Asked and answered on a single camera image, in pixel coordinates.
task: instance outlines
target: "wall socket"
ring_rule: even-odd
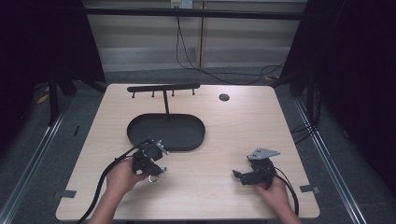
[[[171,8],[192,9],[192,0],[171,0]]]

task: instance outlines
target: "gray carpet floor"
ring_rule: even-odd
[[[261,68],[213,68],[210,72],[238,72],[255,74],[256,76],[232,74],[202,74],[187,69],[170,69],[157,71],[117,72],[107,73],[108,85],[111,83],[186,83],[201,84],[247,84],[256,80]],[[271,81],[260,78],[252,85],[268,85]],[[70,106],[64,114],[64,120],[53,138],[43,161],[29,185],[29,189],[12,219],[12,223],[69,223],[56,218],[55,212],[58,199],[52,198],[57,190],[65,189],[68,178],[76,164],[96,111],[103,94],[84,83],[75,82],[77,94],[71,99]],[[4,206],[9,194],[19,181],[27,163],[33,157],[42,136],[48,129],[50,119],[49,101],[36,104],[43,89],[35,92],[26,115],[21,120],[20,132],[10,146],[8,154],[0,163],[0,205]],[[286,121],[293,129],[304,122],[295,104],[295,97],[290,95],[289,86],[276,88],[276,95],[282,107]],[[67,97],[60,93],[60,105],[65,104]],[[396,223],[396,200],[390,194],[375,171],[362,158],[356,145],[345,138],[343,128],[338,124],[332,112],[323,106],[318,125],[319,132],[332,154],[332,159],[338,166],[349,189],[361,208],[367,223]],[[305,171],[312,186],[318,187],[316,194],[320,215],[314,219],[305,219],[303,223],[353,223],[344,203],[325,168],[321,157],[310,137],[297,144],[297,150],[302,159]],[[209,223],[263,223],[263,221],[210,221]]]

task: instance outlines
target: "person's right hand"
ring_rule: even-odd
[[[272,185],[268,189],[262,184],[254,185],[254,189],[276,212],[283,223],[301,223],[290,207],[286,185],[279,178],[274,177]]]

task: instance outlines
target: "person's left hand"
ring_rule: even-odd
[[[106,176],[106,190],[124,195],[134,185],[146,179],[147,175],[137,175],[132,171],[133,158],[129,157],[117,164]]]

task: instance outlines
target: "horizontal black bar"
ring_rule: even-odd
[[[199,89],[201,84],[191,83],[191,84],[177,84],[177,85],[160,85],[160,86],[139,86],[139,87],[128,87],[126,90],[128,92],[141,92],[141,91],[181,91],[181,90],[191,90]]]
[[[305,18],[305,14],[303,13],[231,11],[231,10],[208,10],[208,9],[85,6],[84,10],[87,14],[92,14],[92,15],[237,18],[237,19],[266,19],[266,20],[285,20],[285,21],[300,21]]]

